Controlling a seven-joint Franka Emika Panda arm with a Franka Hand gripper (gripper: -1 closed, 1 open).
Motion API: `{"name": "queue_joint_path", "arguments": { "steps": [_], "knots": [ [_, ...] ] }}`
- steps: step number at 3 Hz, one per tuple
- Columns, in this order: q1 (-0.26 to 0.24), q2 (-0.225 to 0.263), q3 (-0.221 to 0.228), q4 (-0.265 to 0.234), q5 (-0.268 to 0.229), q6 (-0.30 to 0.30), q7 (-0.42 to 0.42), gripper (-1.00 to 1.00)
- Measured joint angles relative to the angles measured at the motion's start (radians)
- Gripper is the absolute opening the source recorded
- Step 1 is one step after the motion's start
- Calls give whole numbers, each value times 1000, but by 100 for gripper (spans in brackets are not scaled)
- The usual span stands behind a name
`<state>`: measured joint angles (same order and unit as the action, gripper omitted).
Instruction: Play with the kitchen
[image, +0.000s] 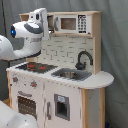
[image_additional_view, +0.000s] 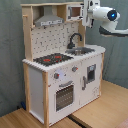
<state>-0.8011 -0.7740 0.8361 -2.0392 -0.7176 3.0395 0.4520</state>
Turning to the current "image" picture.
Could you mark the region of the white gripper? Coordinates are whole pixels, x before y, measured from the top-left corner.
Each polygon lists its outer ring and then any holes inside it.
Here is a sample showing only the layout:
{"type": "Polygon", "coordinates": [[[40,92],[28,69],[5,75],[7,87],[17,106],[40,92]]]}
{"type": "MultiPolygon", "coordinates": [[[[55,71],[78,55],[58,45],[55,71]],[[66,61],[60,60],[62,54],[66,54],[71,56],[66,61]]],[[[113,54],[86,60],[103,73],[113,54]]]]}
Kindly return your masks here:
{"type": "Polygon", "coordinates": [[[29,19],[38,24],[43,30],[43,40],[49,39],[49,29],[47,20],[47,10],[45,8],[36,9],[29,13],[29,19]]]}

